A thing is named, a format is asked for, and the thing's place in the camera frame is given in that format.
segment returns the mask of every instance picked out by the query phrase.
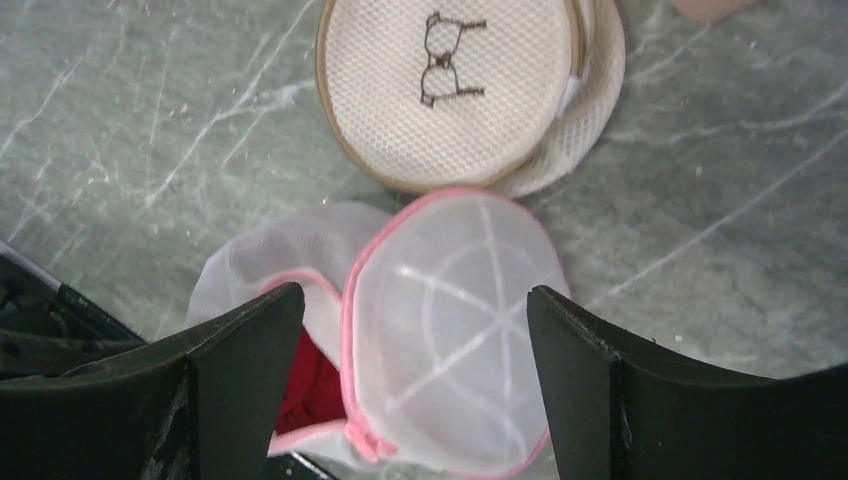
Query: red fabric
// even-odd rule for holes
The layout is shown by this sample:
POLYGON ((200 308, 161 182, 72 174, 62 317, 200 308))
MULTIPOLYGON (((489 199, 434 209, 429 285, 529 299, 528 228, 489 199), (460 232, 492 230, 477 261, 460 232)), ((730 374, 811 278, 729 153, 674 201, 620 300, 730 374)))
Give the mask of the red fabric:
POLYGON ((301 331, 277 415, 277 434, 346 418, 341 380, 336 367, 301 331))

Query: mesh laundry bag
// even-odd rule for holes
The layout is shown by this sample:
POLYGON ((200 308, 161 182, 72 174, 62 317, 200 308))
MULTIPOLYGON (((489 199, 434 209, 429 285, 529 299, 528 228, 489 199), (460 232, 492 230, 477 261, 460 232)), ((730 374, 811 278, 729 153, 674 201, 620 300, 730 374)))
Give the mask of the mesh laundry bag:
POLYGON ((504 197, 462 188, 424 196, 386 220, 361 205, 325 205, 248 232, 204 268, 190 322, 209 317, 213 309, 202 306, 228 298, 233 283, 256 293, 284 280, 318 283, 325 293, 307 293, 308 335, 281 408, 294 422, 278 423, 270 454, 295 450, 358 469, 399 461, 467 476, 520 471, 547 438, 526 295, 539 284, 568 294, 544 228, 504 197), (271 258, 274 250, 263 247, 278 244, 289 258, 271 258), (242 264, 262 267, 247 275, 242 264), (336 287, 343 287, 340 311, 336 287), (322 360, 338 368, 335 383, 332 371, 315 367, 322 360), (287 405, 293 398, 300 404, 287 405), (338 402, 343 409, 327 414, 338 402))
POLYGON ((603 29, 621 31, 612 2, 329 0, 316 73, 330 126, 357 165, 400 190, 539 189, 573 168, 548 157, 576 164, 617 99, 622 78, 589 71, 617 50, 623 68, 623 37, 595 48, 616 34, 603 29), (596 22, 598 11, 612 20, 596 22), (575 97, 584 107, 570 108, 575 97), (562 136, 552 130, 571 132, 567 148, 546 145, 562 136))

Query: marble surface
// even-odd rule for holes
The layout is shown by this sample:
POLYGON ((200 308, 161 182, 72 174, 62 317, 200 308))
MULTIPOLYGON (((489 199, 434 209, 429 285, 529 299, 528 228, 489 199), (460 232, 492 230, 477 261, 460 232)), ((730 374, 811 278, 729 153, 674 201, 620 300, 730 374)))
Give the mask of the marble surface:
MULTIPOLYGON (((400 208, 324 119, 320 8, 0 3, 0 238, 153 339, 180 329, 238 232, 336 199, 400 208)), ((607 130, 523 199, 576 299, 741 371, 848 360, 848 4, 766 1, 714 25, 620 9, 628 72, 607 130)), ((556 478, 550 450, 522 477, 556 478)))

